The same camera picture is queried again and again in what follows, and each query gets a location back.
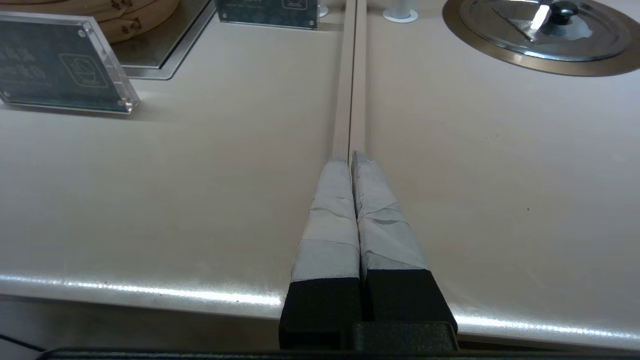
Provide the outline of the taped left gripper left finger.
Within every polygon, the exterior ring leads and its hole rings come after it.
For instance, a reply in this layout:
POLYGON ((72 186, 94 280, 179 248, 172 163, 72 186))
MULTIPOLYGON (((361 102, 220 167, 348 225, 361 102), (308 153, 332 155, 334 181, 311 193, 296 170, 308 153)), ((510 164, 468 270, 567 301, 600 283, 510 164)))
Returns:
POLYGON ((361 248, 348 163, 325 164, 278 326, 283 350, 345 350, 362 319, 361 248))

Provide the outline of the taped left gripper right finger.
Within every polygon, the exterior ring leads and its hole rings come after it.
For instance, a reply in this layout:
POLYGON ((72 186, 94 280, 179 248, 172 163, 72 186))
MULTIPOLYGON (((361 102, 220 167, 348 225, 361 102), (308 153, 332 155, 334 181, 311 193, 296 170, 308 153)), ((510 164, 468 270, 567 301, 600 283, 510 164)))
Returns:
POLYGON ((355 152, 352 180, 366 319, 443 322, 457 331, 457 321, 380 166, 355 152))

